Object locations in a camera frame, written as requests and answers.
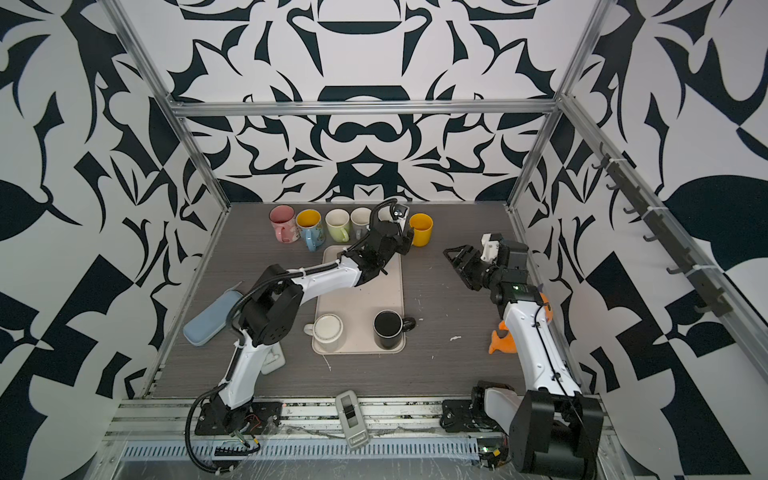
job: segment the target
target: blue case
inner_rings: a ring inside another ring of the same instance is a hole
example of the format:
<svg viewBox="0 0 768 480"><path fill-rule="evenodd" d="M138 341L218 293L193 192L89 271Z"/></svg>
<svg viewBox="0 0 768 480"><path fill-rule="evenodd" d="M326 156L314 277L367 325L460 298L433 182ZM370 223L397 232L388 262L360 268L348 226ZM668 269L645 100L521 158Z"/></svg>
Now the blue case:
<svg viewBox="0 0 768 480"><path fill-rule="evenodd" d="M202 346L224 328L227 314L232 306L243 298L237 290L228 290L211 303L200 315L190 320L184 326L184 336L194 346Z"/></svg>

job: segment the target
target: blue mug handle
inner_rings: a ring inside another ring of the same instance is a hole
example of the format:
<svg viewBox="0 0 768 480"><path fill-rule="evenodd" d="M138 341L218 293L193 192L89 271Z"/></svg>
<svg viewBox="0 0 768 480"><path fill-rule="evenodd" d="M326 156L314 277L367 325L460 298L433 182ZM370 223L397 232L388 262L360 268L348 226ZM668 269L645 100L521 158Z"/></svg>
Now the blue mug handle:
<svg viewBox="0 0 768 480"><path fill-rule="evenodd" d="M304 233L306 234L306 247L310 249L310 252L314 252L317 250L317 247L315 247L315 244L312 242L312 232L310 230L304 230Z"/></svg>

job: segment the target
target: black and white patterned wall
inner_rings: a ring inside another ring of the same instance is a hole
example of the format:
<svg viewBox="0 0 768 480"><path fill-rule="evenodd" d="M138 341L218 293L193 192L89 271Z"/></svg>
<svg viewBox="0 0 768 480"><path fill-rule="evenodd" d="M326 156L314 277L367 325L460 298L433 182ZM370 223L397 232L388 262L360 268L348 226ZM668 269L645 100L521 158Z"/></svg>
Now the black and white patterned wall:
<svg viewBox="0 0 768 480"><path fill-rule="evenodd" d="M191 118L231 201L506 200L543 114Z"/></svg>
<svg viewBox="0 0 768 480"><path fill-rule="evenodd" d="M758 0L619 0L575 89L763 318L766 18ZM764 478L768 386L597 162L561 120L518 205L588 389L639 478Z"/></svg>
<svg viewBox="0 0 768 480"><path fill-rule="evenodd" d="M0 474L63 478L142 387L220 215L95 0L0 7Z"/></svg>
<svg viewBox="0 0 768 480"><path fill-rule="evenodd" d="M594 0L131 0L179 101L552 98ZM506 200L541 115L190 123L232 201Z"/></svg>

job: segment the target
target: blue mug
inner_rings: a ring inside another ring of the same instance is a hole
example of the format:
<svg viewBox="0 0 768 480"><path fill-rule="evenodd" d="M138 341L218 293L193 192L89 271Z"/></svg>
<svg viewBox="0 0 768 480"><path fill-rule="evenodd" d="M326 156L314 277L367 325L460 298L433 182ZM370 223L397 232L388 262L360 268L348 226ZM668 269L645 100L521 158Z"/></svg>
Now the blue mug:
<svg viewBox="0 0 768 480"><path fill-rule="evenodd" d="M326 234L323 232L323 217L319 211L302 210L296 216L296 223L301 229L301 237L306 242L306 247L310 249L310 252L317 250L317 247L326 241Z"/></svg>

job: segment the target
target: tray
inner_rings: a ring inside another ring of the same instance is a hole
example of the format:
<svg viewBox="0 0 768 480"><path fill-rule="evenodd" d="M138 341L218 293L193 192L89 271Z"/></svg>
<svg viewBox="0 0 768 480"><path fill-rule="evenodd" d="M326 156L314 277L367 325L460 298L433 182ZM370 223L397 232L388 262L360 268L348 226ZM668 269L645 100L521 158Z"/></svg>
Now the tray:
<svg viewBox="0 0 768 480"><path fill-rule="evenodd" d="M336 259L344 245L331 245L323 252L323 262ZM373 319L382 310L392 310L403 315L402 270L400 254L395 253L378 277L362 286L341 288L317 297L315 318L326 313L337 315L344 324L345 340L335 352L325 352L312 339L312 349L320 355L349 355L365 353L397 353L406 346L403 335L400 344L391 350L376 345L373 334Z"/></svg>

